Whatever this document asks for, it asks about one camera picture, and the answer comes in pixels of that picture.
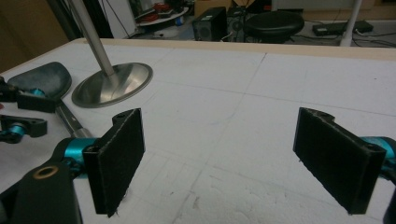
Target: shelf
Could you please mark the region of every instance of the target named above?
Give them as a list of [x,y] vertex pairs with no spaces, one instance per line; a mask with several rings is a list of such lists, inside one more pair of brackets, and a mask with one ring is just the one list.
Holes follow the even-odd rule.
[[170,21],[170,20],[176,19],[177,17],[182,16],[188,10],[189,10],[188,7],[184,7],[182,12],[177,13],[177,14],[173,14],[169,18],[158,19],[156,21],[150,21],[150,22],[140,22],[140,23],[137,24],[137,26],[149,26],[149,25],[159,24],[159,23],[162,23],[162,22],[165,22],[165,21]]

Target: white wall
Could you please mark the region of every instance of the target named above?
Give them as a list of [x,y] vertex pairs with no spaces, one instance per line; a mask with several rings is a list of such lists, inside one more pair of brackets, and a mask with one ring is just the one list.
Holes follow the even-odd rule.
[[98,2],[107,15],[114,38],[128,38],[136,32],[137,26],[134,21],[134,14],[128,0],[98,0]]
[[276,0],[277,8],[338,9],[353,8],[353,0]]

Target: metal rod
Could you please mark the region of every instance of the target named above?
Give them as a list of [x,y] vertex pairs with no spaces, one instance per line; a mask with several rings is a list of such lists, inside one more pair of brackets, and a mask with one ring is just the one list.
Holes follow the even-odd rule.
[[96,33],[95,27],[93,26],[90,15],[88,14],[87,8],[85,8],[82,0],[70,0],[71,8],[73,9],[78,24],[80,25],[82,32],[90,44],[90,47],[98,61],[102,71],[106,76],[114,74],[114,69],[111,66],[110,60],[107,57],[102,42]]
[[76,138],[92,138],[92,134],[88,129],[82,127],[78,119],[73,115],[69,108],[61,100],[55,108],[56,114],[61,118],[67,131]]

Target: black electronic device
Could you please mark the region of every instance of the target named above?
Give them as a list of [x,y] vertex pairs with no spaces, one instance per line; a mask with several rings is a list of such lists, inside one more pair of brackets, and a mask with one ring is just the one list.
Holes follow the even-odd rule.
[[[358,30],[360,33],[365,33],[365,32],[372,32],[373,28],[374,28],[373,25],[368,23],[367,21],[356,21],[353,29]],[[319,24],[312,26],[312,31],[317,36],[342,35],[346,29],[347,29],[346,22]]]
[[192,22],[197,41],[226,41],[227,15],[225,7],[212,7]]
[[245,7],[230,7],[227,11],[227,29],[229,42],[244,42]]

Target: white table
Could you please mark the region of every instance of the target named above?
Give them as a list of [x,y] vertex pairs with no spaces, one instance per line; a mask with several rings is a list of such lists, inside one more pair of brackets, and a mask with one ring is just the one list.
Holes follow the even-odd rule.
[[[300,106],[325,111],[357,136],[396,138],[396,50],[103,40],[112,64],[146,63],[154,78],[119,104],[64,102],[102,136],[111,117],[142,108],[147,151],[118,216],[94,213],[88,180],[74,181],[85,223],[382,223],[394,190],[378,179],[368,212],[350,216],[293,153]],[[72,90],[98,71],[77,40],[2,74],[60,62]],[[46,161],[69,136],[52,114],[4,104],[1,114],[46,119],[49,133],[0,143],[0,190]]]

